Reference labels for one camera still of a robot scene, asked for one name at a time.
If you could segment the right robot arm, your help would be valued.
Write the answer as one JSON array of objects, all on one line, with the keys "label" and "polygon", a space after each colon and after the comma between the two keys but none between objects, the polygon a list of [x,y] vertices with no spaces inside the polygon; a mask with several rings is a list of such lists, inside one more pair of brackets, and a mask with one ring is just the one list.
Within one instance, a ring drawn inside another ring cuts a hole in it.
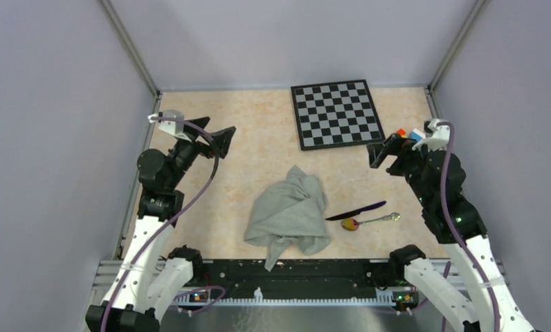
[{"label": "right robot arm", "polygon": [[387,173],[406,180],[422,207],[426,227],[458,269],[467,296],[456,289],[415,245],[390,253],[388,276],[421,291],[454,331],[534,331],[521,313],[491,251],[486,226],[464,197],[466,173],[452,145],[432,151],[416,140],[391,135],[367,146],[370,167],[396,159]]}]

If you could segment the grey cloth napkin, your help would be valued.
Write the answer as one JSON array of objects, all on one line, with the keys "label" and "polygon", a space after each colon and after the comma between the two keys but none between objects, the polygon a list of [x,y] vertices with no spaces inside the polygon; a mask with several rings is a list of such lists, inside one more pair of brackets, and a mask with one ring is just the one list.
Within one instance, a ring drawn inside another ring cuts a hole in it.
[{"label": "grey cloth napkin", "polygon": [[267,271],[292,244],[305,255],[315,255],[331,243],[323,216],[326,207],[320,179],[294,165],[283,181],[270,185],[256,198],[244,241],[267,249]]}]

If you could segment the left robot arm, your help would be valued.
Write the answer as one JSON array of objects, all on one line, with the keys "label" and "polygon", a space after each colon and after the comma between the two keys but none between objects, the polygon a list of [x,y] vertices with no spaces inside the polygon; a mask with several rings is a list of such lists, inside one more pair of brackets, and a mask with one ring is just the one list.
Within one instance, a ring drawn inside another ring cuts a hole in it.
[{"label": "left robot arm", "polygon": [[[185,285],[199,284],[204,277],[200,252],[188,247],[168,255],[160,271],[156,267],[179,217],[210,186],[236,128],[208,132],[208,116],[186,120],[173,111],[153,113],[147,119],[176,142],[166,153],[147,149],[138,157],[142,190],[133,237],[109,290],[99,304],[87,309],[85,322],[90,331],[159,331],[179,291]],[[200,191],[184,203],[177,186],[198,156],[213,160],[213,169]]]}]

